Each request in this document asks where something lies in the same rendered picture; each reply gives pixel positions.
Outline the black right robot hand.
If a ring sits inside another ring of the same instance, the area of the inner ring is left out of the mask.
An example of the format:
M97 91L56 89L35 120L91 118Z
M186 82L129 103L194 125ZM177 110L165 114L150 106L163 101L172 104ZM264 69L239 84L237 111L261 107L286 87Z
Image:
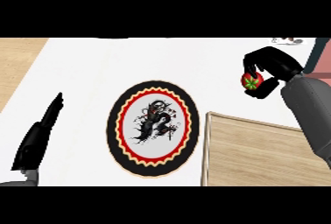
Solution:
M273 77L259 82L255 89L243 92L254 98L262 99L274 90L279 81L289 81L302 71L302 67L295 59L279 49L267 46L243 55L243 72L257 79L257 72L265 71Z

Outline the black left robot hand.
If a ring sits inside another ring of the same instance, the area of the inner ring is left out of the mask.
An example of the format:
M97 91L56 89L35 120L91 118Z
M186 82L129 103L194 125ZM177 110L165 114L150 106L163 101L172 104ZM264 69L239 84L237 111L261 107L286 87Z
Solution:
M42 157L47 150L47 141L50 137L50 131L56 124L59 111L63 108L61 94L56 95L51 101L42 119L30 126L22 143L14 154L14 161L11 170L35 170L42 161Z

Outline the red tomato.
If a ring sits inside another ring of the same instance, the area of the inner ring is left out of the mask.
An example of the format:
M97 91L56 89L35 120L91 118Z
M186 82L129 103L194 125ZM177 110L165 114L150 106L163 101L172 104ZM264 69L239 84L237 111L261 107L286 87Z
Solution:
M264 82L264 78L258 73L255 74L255 76L251 76L248 73L245 73L242 75L240 82L245 89L255 90Z

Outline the black red patterned plate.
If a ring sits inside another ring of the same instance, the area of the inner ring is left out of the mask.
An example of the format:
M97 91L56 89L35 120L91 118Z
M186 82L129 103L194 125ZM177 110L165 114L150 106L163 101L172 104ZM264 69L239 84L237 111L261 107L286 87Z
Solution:
M129 87L107 114L106 137L124 170L143 178L174 172L199 137L199 113L184 90L160 80Z

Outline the pale wooden tray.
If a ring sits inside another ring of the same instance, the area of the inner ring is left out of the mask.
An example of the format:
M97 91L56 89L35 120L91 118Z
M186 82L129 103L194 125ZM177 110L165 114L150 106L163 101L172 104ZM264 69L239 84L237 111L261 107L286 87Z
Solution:
M205 115L203 186L331 186L331 169L299 129L209 112Z

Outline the small white patterned object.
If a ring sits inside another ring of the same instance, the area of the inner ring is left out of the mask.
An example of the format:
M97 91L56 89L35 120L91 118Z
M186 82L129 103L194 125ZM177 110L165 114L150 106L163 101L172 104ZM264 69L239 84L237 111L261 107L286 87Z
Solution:
M285 46L296 46L304 43L304 40L299 38L293 38L292 40L289 38L271 38L270 44L271 45L285 45Z

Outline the dark teal pink appliance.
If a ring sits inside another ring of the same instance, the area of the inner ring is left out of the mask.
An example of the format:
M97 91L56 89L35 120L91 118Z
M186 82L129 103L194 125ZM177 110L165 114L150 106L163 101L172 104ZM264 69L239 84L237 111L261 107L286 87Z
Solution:
M302 73L307 77L322 79L331 77L331 38L314 39Z

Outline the white placemat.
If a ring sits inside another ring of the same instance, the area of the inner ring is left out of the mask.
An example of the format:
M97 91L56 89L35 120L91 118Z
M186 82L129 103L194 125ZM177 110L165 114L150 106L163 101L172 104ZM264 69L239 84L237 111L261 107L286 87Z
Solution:
M63 99L42 186L196 186L205 115L295 126L280 94L248 96L243 55L267 38L51 38L0 114L0 182L50 102Z

